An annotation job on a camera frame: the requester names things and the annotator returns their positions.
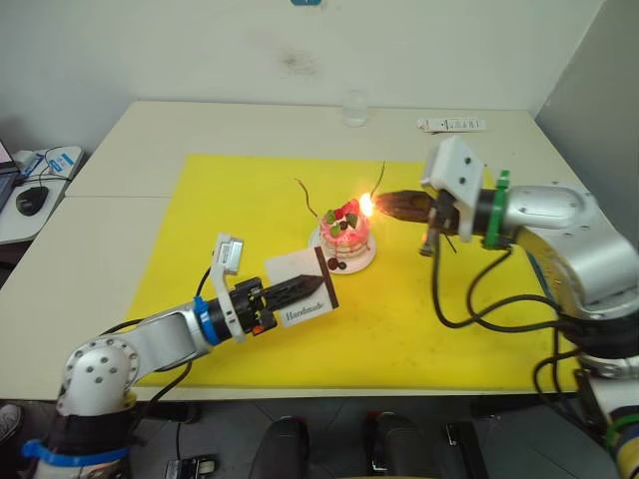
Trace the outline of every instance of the cake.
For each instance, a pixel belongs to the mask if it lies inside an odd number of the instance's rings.
[[[359,210],[359,202],[350,200],[341,208],[328,210],[319,222],[319,239],[325,252],[334,257],[330,269],[345,269],[341,258],[350,259],[368,250],[368,218]]]

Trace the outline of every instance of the white plate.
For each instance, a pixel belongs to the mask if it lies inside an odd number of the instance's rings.
[[[323,251],[323,255],[328,261],[333,257],[333,253],[330,250],[326,250],[320,240],[320,227],[317,227],[311,233],[311,238],[309,239],[309,246],[320,246]],[[361,271],[365,267],[367,267],[372,260],[375,258],[375,253],[377,251],[377,245],[375,243],[375,237],[371,232],[368,232],[368,250],[363,252],[362,254],[356,257],[339,257],[337,260],[343,261],[346,263],[346,269],[329,269],[332,274],[352,274],[354,272]]]

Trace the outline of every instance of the computer mouse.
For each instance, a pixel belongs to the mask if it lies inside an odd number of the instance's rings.
[[[40,211],[49,195],[47,187],[33,187],[16,198],[16,208],[25,217],[33,217]]]

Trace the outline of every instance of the robotic arm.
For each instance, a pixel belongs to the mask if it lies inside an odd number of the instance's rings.
[[[502,172],[483,190],[482,165],[459,137],[441,143],[421,179],[424,192],[379,195],[375,205],[404,221],[428,223],[420,253],[440,234],[483,237],[494,249],[512,242],[536,260],[564,335],[579,348],[580,395],[623,478],[639,477],[639,256],[583,188],[557,184],[508,189]]]
[[[277,325],[274,311],[313,294],[322,276],[301,274],[264,288],[258,277],[229,291],[243,242],[220,235],[210,277],[218,298],[193,301],[155,314],[135,329],[105,333],[79,345],[64,366],[57,415],[47,440],[23,452],[38,459],[35,477],[125,478],[132,434],[140,420],[131,388],[153,371],[166,371],[208,354],[217,344]]]

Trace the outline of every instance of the white wall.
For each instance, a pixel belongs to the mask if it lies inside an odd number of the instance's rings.
[[[639,247],[638,26],[639,2],[608,0],[537,123]]]
[[[603,0],[0,0],[0,136],[94,149],[134,99],[536,114]]]

